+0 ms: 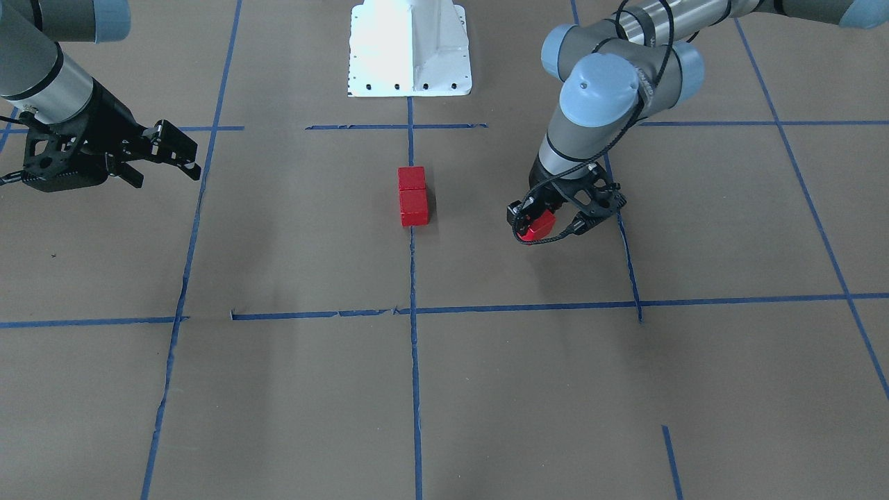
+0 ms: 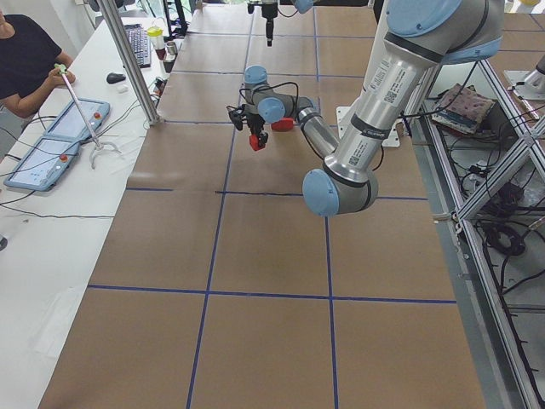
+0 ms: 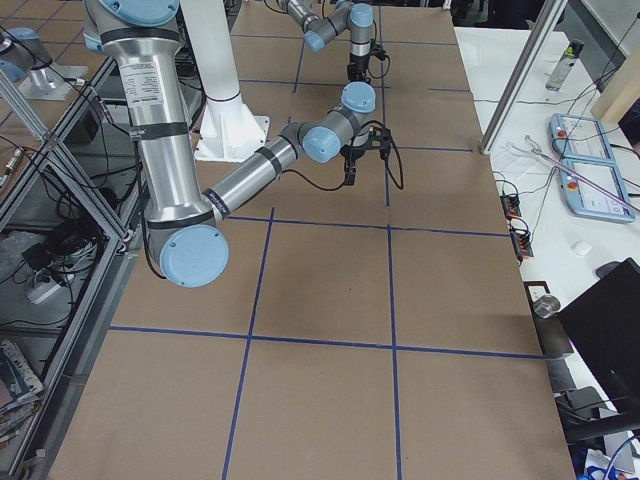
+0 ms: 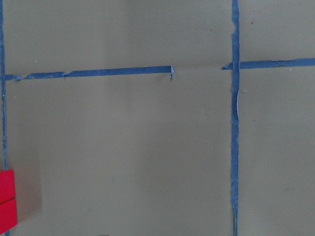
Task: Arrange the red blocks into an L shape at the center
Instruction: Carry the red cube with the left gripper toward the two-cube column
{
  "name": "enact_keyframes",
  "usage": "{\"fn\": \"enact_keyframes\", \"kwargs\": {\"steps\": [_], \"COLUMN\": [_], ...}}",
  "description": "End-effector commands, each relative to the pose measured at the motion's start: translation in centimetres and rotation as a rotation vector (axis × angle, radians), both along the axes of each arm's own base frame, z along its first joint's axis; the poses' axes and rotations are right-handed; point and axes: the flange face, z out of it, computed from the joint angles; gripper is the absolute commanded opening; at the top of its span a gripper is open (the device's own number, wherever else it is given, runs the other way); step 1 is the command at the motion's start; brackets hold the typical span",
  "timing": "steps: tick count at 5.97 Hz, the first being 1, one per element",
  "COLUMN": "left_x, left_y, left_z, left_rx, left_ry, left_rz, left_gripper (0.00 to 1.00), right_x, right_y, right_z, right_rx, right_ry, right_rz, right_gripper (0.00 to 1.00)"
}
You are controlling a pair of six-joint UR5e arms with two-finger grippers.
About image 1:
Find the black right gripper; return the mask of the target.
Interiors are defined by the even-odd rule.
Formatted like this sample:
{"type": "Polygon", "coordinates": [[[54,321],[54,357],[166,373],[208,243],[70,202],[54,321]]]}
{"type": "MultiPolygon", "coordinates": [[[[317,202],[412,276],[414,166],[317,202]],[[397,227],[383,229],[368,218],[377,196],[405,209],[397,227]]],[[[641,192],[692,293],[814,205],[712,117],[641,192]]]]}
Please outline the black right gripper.
{"type": "Polygon", "coordinates": [[[19,115],[28,127],[22,167],[25,185],[45,193],[101,185],[109,177],[142,189],[144,175],[131,167],[124,152],[143,138],[145,158],[179,168],[199,181],[202,168],[196,162],[197,143],[173,123],[162,119],[145,128],[129,108],[98,81],[91,98],[75,117],[57,124],[43,124],[31,111],[19,115]]]}

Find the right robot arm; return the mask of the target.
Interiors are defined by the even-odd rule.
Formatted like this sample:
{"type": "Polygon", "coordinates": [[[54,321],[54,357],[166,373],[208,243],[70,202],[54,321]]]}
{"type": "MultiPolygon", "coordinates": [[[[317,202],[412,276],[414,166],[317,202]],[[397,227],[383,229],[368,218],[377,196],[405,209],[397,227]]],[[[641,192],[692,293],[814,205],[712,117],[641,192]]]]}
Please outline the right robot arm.
{"type": "Polygon", "coordinates": [[[26,127],[22,168],[2,184],[37,191],[86,189],[121,179],[140,189],[134,160],[174,165],[193,181],[197,143],[166,120],[140,124],[63,42],[116,42],[131,30],[127,1],[3,1],[1,95],[26,127]]]}

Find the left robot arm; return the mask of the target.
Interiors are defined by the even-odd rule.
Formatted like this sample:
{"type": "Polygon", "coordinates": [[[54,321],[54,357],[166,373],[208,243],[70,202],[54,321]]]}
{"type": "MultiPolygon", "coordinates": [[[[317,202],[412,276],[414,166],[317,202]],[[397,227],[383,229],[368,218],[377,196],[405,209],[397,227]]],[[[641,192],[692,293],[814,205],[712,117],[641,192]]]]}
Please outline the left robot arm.
{"type": "Polygon", "coordinates": [[[705,67],[693,35],[730,18],[768,13],[844,28],[887,20],[886,1],[623,1],[600,22],[550,32],[542,66],[562,83],[558,105],[529,174],[527,194],[507,208],[514,238],[554,241],[555,214],[576,214],[559,238],[580,235],[626,205],[601,158],[645,118],[701,89],[705,67]]]}

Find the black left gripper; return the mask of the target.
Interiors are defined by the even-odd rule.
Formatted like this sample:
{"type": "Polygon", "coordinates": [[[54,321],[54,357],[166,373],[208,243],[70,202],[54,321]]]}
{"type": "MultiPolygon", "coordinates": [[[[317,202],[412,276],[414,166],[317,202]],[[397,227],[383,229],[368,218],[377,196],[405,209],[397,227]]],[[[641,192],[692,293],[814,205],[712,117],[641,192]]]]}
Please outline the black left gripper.
{"type": "Polygon", "coordinates": [[[527,233],[531,225],[549,210],[556,216],[561,208],[575,209],[574,219],[560,235],[580,235],[615,215],[626,205],[620,184],[599,162],[579,170],[578,179],[560,178],[531,190],[530,197],[510,203],[507,222],[515,233],[527,233]]]}

